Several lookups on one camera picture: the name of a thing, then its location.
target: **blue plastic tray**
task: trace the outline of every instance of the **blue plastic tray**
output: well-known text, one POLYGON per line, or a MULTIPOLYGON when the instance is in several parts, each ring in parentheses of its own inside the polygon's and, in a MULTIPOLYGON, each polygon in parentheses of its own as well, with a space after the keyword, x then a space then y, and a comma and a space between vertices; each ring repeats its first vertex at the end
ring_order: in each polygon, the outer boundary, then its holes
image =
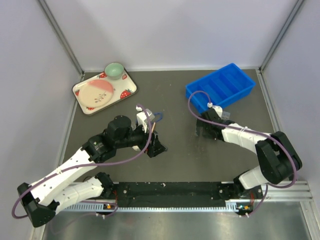
MULTIPOLYGON (((205 91, 210 95, 214 105, 225 108, 249 95, 255 85, 256 83, 244 71, 231 63, 186 85, 185 96, 189 98, 195 91, 205 91)), ((208 109, 208 98, 203 93, 195 94, 191 102, 200 114, 208 109)))

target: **metal frame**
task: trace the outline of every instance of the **metal frame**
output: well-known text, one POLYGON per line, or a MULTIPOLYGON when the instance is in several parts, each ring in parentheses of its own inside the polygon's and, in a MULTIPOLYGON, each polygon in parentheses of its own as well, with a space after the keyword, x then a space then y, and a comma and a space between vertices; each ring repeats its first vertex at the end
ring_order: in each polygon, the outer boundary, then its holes
POLYGON ((265 56, 261 67, 259 68, 260 71, 264 71, 270 61, 270 59, 272 58, 272 56, 274 55, 276 49, 278 48, 280 42, 282 41, 282 39, 284 38, 286 32, 288 31, 290 25, 292 24, 293 20, 295 19, 297 13, 301 10, 303 4, 305 3, 305 0, 297 0, 292 11, 290 12, 288 18, 286 19, 283 27, 281 28, 278 36, 276 37, 276 39, 274 40, 269 52, 267 53, 267 55, 265 56))
POLYGON ((65 50, 65 53, 68 55, 69 59, 73 63, 75 69, 79 72, 80 75, 83 75, 85 72, 82 69, 80 63, 78 62, 74 52, 72 51, 64 33, 62 32, 60 26, 58 25, 54 15, 52 14, 47 2, 45 0, 36 0, 42 9, 44 15, 46 16, 47 20, 49 21, 50 25, 52 26, 52 29, 54 33, 56 34, 56 37, 60 41, 63 49, 65 50))
MULTIPOLYGON (((81 80, 84 79, 84 70, 82 69, 80 63, 78 62, 74 52, 72 51, 72 48, 70 47, 66 37, 64 36, 61 28, 59 27, 57 21, 54 18, 54 15, 52 14, 47 2, 45 0, 36 0, 39 3, 39 6, 43 10, 46 18, 48 19, 49 23, 51 24, 53 31, 56 33, 57 38, 59 39, 62 47, 64 48, 66 54, 68 55, 69 59, 73 63, 76 70, 79 72, 81 76, 81 80)), ((270 96, 270 92, 268 91, 268 85, 266 83, 266 80, 263 76, 263 71, 266 69, 268 63, 270 62, 273 54, 275 53, 276 49, 279 47, 280 42, 284 38, 286 32, 288 31, 290 25, 294 21, 295 17, 297 16, 298 12, 301 10, 303 4, 305 3, 305 0, 297 0, 291 13, 289 14, 287 20, 285 21, 283 27, 281 28, 278 36, 276 37, 275 41, 273 42, 270 50, 268 51, 266 57, 264 58, 261 67, 259 69, 256 69, 256 73, 261 85, 262 93, 267 105, 267 109, 271 118, 271 122, 273 125, 273 128, 275 131, 281 129, 281 124, 278 121, 277 113, 274 108, 274 104, 272 103, 272 98, 270 96)), ((73 122, 73 118, 75 115, 75 110, 77 107, 76 101, 73 104, 72 111, 70 113, 70 119, 69 119, 69 125, 66 130, 65 138, 63 140, 63 144, 59 153, 59 165, 63 162, 65 150, 68 143, 68 138, 70 135, 70 130, 73 122)), ((312 194, 310 192, 308 182, 306 181, 298 181, 292 188, 289 190, 285 189, 277 189, 277 188, 270 188, 267 199, 268 202, 300 202, 301 209, 303 212, 303 215, 305 217, 305 221, 307 224, 307 227, 309 229, 310 235, 313 240, 320 240, 320 217, 319 213, 317 211, 316 205, 313 201, 312 194)), ((229 202, 239 202, 238 199, 230 200, 229 202)), ((33 228, 31 231, 30 240, 40 240, 43 237, 45 230, 45 226, 33 228)))

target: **plate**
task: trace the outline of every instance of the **plate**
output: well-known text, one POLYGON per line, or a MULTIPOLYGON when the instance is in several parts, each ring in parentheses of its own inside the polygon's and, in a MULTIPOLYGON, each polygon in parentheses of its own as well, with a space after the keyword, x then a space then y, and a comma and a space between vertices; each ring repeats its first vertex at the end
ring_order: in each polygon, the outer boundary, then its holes
POLYGON ((85 84, 78 99, 88 108, 99 108, 107 104, 114 95, 114 87, 106 80, 96 79, 85 84))

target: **green bowl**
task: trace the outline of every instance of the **green bowl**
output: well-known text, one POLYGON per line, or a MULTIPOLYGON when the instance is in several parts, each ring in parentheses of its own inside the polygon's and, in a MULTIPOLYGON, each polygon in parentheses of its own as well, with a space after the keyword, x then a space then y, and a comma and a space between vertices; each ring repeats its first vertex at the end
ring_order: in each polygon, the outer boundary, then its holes
POLYGON ((113 62, 105 67, 104 72, 109 78, 113 80, 117 80, 121 78, 124 70, 125 70, 124 66, 122 66, 120 63, 113 62))

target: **strawberry pattern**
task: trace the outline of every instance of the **strawberry pattern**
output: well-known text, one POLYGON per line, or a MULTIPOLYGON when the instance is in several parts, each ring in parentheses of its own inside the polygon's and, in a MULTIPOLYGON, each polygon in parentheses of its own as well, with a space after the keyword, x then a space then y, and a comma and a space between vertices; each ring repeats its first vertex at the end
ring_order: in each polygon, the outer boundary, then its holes
POLYGON ((132 94, 132 91, 130 89, 126 89, 121 93, 120 99, 124 99, 124 98, 130 96, 131 94, 132 94))

